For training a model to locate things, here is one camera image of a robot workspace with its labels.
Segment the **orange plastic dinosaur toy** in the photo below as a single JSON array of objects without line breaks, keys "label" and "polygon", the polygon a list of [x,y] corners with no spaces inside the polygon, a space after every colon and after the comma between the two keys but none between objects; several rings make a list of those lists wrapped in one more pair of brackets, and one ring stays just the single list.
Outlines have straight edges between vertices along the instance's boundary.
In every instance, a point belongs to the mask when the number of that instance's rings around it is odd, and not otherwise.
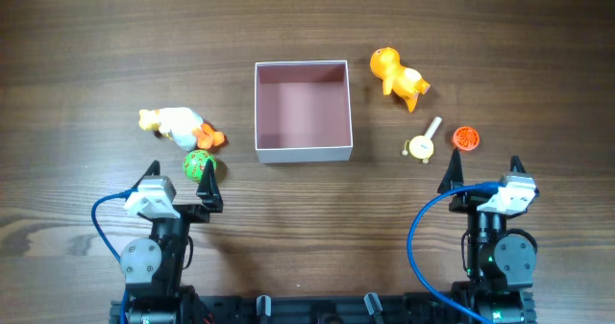
[{"label": "orange plastic dinosaur toy", "polygon": [[416,70],[401,64],[400,54],[391,47],[376,50],[370,59],[372,73],[382,81],[382,93],[395,93],[402,98],[409,112],[416,108],[418,97],[431,85]]}]

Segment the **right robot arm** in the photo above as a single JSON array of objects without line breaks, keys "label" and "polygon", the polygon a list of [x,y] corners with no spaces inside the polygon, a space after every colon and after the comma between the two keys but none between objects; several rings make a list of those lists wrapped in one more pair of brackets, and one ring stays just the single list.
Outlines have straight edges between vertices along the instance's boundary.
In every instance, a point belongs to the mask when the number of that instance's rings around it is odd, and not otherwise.
[{"label": "right robot arm", "polygon": [[507,222],[528,212],[539,196],[520,159],[510,160],[496,189],[469,190],[453,196],[449,211],[467,216],[461,239],[466,282],[454,282],[453,301],[493,323],[534,323],[531,295],[538,245],[528,232]]}]

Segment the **orange round slotted toy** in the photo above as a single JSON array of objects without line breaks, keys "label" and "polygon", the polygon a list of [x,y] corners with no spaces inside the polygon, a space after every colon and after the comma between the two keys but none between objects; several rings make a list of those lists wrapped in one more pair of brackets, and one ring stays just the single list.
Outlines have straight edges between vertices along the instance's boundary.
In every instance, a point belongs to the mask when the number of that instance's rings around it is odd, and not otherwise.
[{"label": "orange round slotted toy", "polygon": [[472,151],[479,146],[480,135],[470,126],[461,126],[454,131],[452,143],[459,150]]}]

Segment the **green numbered ball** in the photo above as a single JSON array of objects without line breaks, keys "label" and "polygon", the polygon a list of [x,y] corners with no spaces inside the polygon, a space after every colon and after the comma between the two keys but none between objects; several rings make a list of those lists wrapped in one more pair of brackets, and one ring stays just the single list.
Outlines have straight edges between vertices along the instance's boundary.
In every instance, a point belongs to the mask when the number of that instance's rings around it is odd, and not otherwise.
[{"label": "green numbered ball", "polygon": [[184,174],[195,183],[199,183],[205,171],[205,166],[211,162],[213,169],[217,168],[217,160],[212,153],[197,149],[188,153],[184,158]]}]

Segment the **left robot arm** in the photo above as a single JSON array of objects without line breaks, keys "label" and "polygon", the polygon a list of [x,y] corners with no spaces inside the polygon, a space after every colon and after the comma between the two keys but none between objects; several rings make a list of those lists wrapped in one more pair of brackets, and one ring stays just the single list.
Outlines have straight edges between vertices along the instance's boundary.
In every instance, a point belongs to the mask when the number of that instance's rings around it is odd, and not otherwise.
[{"label": "left robot arm", "polygon": [[182,274],[192,261],[190,226],[209,222],[223,211],[215,165],[206,160],[196,190],[198,204],[175,204],[171,180],[152,162],[131,188],[125,202],[130,215],[152,224],[148,237],[130,242],[120,255],[128,299],[120,310],[124,323],[212,323],[213,314],[193,286],[184,286]]}]

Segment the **white yellow plush duck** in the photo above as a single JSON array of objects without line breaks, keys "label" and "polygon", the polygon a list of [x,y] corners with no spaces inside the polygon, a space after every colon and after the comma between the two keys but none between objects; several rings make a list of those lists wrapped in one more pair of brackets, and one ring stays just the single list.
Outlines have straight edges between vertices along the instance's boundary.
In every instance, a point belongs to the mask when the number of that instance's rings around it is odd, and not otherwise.
[{"label": "white yellow plush duck", "polygon": [[140,110],[139,127],[173,140],[181,149],[209,150],[225,143],[226,137],[212,128],[192,109],[187,107]]}]

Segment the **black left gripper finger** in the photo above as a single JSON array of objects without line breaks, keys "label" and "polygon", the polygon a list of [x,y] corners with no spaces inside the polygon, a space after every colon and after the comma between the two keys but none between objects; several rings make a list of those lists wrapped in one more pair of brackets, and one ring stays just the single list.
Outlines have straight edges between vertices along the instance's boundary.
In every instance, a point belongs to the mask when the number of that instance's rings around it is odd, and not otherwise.
[{"label": "black left gripper finger", "polygon": [[196,191],[202,205],[209,212],[222,212],[223,199],[215,177],[215,169],[212,161],[204,163],[203,174]]},{"label": "black left gripper finger", "polygon": [[132,189],[137,189],[138,185],[141,183],[143,179],[148,176],[159,176],[160,175],[160,162],[152,161],[144,174],[137,180],[137,182],[132,186]]}]

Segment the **pink open cardboard box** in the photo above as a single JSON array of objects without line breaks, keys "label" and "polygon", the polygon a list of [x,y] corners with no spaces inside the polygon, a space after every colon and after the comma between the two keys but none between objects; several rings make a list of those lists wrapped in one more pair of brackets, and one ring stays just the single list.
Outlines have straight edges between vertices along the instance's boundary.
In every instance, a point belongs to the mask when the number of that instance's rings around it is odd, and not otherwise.
[{"label": "pink open cardboard box", "polygon": [[348,62],[255,64],[255,150],[261,163],[346,162],[353,148]]}]

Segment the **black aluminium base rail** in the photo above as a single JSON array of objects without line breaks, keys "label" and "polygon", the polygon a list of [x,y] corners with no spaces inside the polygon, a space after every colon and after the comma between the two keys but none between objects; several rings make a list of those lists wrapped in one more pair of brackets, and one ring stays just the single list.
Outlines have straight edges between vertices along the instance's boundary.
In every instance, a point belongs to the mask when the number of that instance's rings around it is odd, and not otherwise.
[{"label": "black aluminium base rail", "polygon": [[190,306],[113,302],[110,323],[476,323],[430,293],[351,297],[204,296]]}]

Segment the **yellow wooden rattle drum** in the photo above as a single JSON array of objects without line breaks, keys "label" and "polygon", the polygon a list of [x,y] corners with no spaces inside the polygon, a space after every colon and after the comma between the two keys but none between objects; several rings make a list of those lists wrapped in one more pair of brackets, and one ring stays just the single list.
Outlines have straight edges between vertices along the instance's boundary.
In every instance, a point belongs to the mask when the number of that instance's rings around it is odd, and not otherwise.
[{"label": "yellow wooden rattle drum", "polygon": [[427,164],[430,161],[430,157],[434,153],[434,145],[432,137],[439,128],[442,122],[440,116],[436,116],[431,122],[429,128],[419,136],[414,137],[411,140],[407,140],[404,144],[402,155],[405,157],[413,157],[420,160],[423,164]]}]

